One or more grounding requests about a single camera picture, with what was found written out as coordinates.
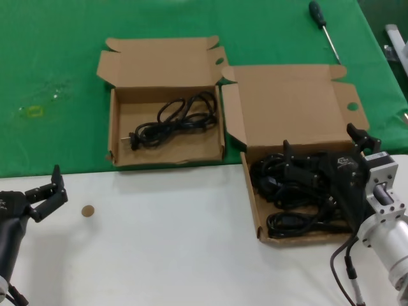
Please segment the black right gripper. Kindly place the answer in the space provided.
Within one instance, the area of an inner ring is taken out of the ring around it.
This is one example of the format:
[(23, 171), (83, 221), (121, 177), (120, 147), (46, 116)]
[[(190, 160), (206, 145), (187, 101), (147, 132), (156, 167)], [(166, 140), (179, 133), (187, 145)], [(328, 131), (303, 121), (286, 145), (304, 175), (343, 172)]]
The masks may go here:
[[(361, 157), (380, 153), (381, 140), (370, 136), (364, 129), (347, 125), (353, 141), (348, 152), (327, 152), (320, 160), (320, 171), (327, 178), (330, 195), (336, 200), (342, 215), (353, 231), (358, 231), (370, 215), (365, 194), (367, 175), (360, 164)], [(317, 157), (296, 155), (287, 140), (283, 141), (284, 178), (307, 187), (317, 188), (319, 175), (313, 172)]]

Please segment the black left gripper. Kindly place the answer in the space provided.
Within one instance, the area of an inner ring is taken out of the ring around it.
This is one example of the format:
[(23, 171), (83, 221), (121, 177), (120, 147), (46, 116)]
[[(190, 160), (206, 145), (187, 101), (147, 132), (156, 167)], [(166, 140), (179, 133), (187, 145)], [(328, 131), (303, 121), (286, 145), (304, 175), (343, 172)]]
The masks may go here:
[[(41, 222), (68, 201), (59, 165), (54, 166), (51, 183), (25, 194), (20, 191), (1, 191), (1, 224), (27, 222), (29, 218)], [(31, 204), (41, 202), (35, 208)]]

